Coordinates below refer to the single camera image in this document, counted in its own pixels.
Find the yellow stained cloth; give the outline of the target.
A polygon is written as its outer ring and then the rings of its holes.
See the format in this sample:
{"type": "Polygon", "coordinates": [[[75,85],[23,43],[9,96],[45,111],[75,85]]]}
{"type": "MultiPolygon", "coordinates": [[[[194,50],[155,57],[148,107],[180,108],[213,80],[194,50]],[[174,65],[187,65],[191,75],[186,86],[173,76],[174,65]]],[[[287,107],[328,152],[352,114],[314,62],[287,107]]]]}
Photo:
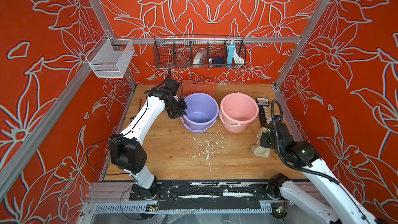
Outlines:
{"type": "Polygon", "coordinates": [[[259,131],[259,133],[258,133],[258,135],[257,135],[257,138],[258,138],[258,139],[257,139],[257,142],[256,142],[255,145],[251,146],[251,151],[253,152],[253,154],[254,154],[255,156],[268,158],[269,155],[270,155],[270,151],[271,151],[271,150],[270,150],[269,148],[265,148],[265,147],[262,147],[262,146],[260,145],[260,143],[261,143],[261,136],[262,136],[263,133],[267,133],[267,129],[266,129],[266,128],[261,128],[261,129],[260,129],[260,131],[259,131]]]}

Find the purple plastic bucket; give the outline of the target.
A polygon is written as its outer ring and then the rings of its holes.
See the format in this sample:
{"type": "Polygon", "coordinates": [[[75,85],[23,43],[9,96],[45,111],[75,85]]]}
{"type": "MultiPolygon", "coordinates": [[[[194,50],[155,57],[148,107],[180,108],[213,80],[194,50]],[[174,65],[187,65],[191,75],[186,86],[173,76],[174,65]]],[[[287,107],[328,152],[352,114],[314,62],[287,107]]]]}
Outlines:
{"type": "Polygon", "coordinates": [[[193,93],[184,97],[186,114],[180,120],[189,131],[201,134],[210,129],[219,115],[217,101],[206,93],[193,93]]]}

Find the pink plastic bucket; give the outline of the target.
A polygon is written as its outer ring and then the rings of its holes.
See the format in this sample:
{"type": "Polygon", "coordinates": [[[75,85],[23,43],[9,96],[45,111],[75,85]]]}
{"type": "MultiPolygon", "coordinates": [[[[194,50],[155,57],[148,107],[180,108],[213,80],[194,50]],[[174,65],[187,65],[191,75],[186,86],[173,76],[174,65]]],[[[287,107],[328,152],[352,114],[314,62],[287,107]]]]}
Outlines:
{"type": "Polygon", "coordinates": [[[220,103],[219,118],[226,130],[242,133],[258,117],[256,101],[243,93],[230,93],[220,103]]]}

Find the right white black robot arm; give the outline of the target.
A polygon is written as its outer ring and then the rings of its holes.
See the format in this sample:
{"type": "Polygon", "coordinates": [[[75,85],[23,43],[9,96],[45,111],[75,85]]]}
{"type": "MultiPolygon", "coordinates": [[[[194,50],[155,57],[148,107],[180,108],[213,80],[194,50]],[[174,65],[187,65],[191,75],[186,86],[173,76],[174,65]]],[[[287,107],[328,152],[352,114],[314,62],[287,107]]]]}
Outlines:
{"type": "Polygon", "coordinates": [[[282,173],[274,175],[266,192],[273,200],[288,200],[313,219],[323,224],[385,224],[365,209],[333,175],[319,152],[308,142],[296,142],[282,122],[267,124],[261,134],[260,145],[278,155],[288,168],[301,172],[318,189],[324,199],[319,200],[300,190],[282,173]]]}

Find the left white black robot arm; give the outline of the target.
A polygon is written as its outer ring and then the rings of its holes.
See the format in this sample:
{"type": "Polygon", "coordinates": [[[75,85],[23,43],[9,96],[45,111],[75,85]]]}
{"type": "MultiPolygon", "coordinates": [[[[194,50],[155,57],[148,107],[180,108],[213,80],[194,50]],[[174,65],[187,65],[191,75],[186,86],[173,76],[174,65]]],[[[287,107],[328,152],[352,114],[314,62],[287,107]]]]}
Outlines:
{"type": "Polygon", "coordinates": [[[157,178],[146,166],[147,154],[143,142],[163,111],[167,112],[170,119],[186,114],[187,104],[176,93],[167,87],[149,90],[143,108],[133,121],[120,134],[114,134],[108,140],[111,163],[135,180],[133,190],[145,199],[153,199],[157,194],[157,178]]]}

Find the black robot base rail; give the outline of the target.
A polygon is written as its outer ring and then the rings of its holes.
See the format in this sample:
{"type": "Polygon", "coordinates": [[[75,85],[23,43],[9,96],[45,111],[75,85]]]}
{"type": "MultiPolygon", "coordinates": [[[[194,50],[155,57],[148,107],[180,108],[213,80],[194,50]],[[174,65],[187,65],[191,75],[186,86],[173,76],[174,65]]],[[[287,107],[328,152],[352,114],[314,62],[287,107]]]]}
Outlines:
{"type": "Polygon", "coordinates": [[[287,207],[284,198],[273,199],[267,179],[159,180],[155,196],[145,198],[134,186],[131,201],[152,201],[160,210],[259,211],[271,213],[287,207]]]}

